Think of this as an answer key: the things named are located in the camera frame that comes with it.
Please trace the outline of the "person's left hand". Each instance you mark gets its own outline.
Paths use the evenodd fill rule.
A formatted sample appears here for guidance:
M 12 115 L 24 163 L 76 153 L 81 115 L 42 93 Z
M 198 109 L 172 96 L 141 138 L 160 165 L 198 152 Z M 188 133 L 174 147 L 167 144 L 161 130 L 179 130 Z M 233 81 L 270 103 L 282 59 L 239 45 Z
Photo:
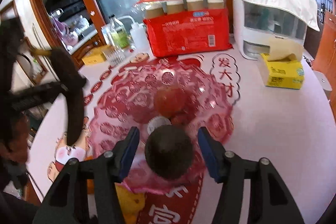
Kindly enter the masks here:
M 1 136 L 1 157 L 7 161 L 25 164 L 28 160 L 29 120 L 23 113 L 10 119 L 11 130 Z

